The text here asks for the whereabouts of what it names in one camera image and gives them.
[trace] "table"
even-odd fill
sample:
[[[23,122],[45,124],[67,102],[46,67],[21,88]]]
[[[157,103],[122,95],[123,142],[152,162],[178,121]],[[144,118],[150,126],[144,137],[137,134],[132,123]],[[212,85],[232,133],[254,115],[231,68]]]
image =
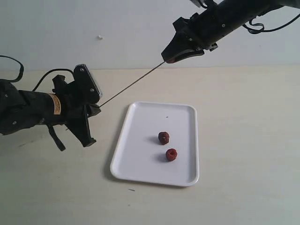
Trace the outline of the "table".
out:
[[[146,71],[94,71],[101,102]],[[65,126],[55,128],[64,152],[45,126],[0,137],[1,224],[300,224],[299,71],[300,66],[159,69],[90,118],[97,143],[89,148]],[[42,74],[26,73],[17,87],[32,89]],[[38,90],[51,89],[47,78]],[[113,151],[134,101],[197,109],[196,185],[112,177]]]

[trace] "orange label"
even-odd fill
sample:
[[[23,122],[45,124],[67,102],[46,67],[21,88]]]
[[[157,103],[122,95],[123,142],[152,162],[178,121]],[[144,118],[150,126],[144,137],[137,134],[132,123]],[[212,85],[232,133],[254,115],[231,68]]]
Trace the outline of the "orange label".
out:
[[[54,115],[60,115],[61,114],[61,103],[60,103],[60,99],[54,95],[54,94],[48,94],[50,95],[50,97],[53,100],[53,104],[54,104]]]

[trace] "plastic tray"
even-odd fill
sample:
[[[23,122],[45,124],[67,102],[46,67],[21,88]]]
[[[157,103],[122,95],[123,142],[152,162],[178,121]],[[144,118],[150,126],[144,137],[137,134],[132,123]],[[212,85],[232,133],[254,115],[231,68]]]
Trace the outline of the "plastic tray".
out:
[[[158,133],[169,143],[161,145]],[[174,148],[169,162],[165,152]],[[111,162],[111,173],[122,180],[187,187],[199,179],[196,109],[189,105],[134,102],[130,105]]]

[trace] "thin metal rod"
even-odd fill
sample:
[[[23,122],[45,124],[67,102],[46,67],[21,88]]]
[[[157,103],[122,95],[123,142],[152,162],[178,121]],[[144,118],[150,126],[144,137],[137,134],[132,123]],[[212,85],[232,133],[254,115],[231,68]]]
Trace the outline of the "thin metal rod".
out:
[[[106,102],[104,102],[100,107],[104,106],[106,103],[110,102],[111,100],[113,100],[115,97],[117,97],[119,94],[121,94],[122,92],[126,91],[128,88],[130,88],[132,85],[134,85],[135,83],[139,82],[141,79],[143,79],[145,76],[147,76],[148,74],[150,74],[151,72],[153,72],[154,70],[156,70],[158,67],[160,67],[161,65],[163,65],[165,62],[160,63],[158,66],[154,67],[152,70],[150,70],[149,72],[147,72],[146,74],[144,74],[143,76],[141,76],[139,79],[137,79],[136,81],[134,81],[133,83],[131,83],[129,86],[127,86],[126,88],[124,88],[123,90],[121,90],[120,92],[118,92],[116,95],[114,95],[113,97],[111,97],[109,100],[107,100]]]

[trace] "red fruit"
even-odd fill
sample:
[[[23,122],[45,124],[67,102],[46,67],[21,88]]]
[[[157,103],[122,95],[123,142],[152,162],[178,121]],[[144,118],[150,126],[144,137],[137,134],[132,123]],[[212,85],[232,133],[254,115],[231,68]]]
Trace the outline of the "red fruit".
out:
[[[169,149],[166,153],[165,156],[169,161],[174,161],[177,157],[177,151],[175,149]]]
[[[169,138],[170,138],[170,136],[169,136],[168,132],[160,132],[158,134],[159,142],[163,145],[169,143]]]

